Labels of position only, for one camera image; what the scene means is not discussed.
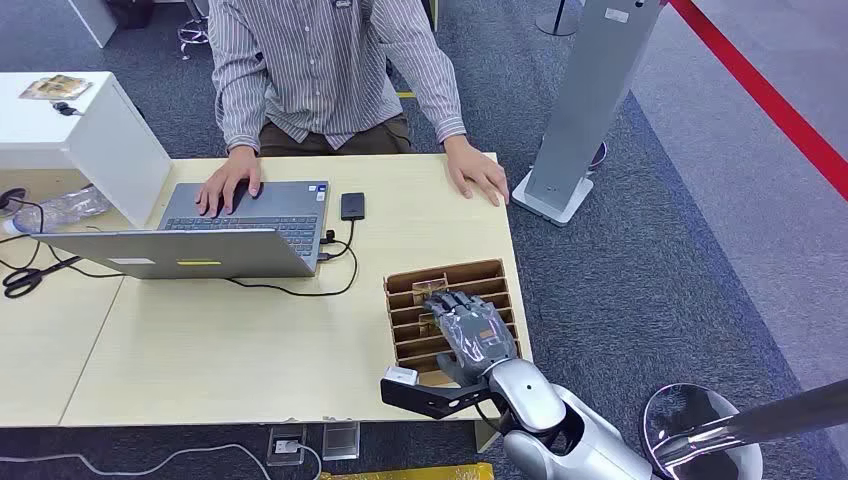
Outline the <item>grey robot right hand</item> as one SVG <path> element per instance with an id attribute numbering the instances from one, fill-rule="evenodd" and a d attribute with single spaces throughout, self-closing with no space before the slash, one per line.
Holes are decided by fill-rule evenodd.
<path id="1" fill-rule="evenodd" d="M 423 307 L 451 348 L 437 356 L 439 368 L 460 386 L 479 383 L 493 366 L 518 356 L 515 338 L 493 303 L 448 290 L 431 294 Z"/>

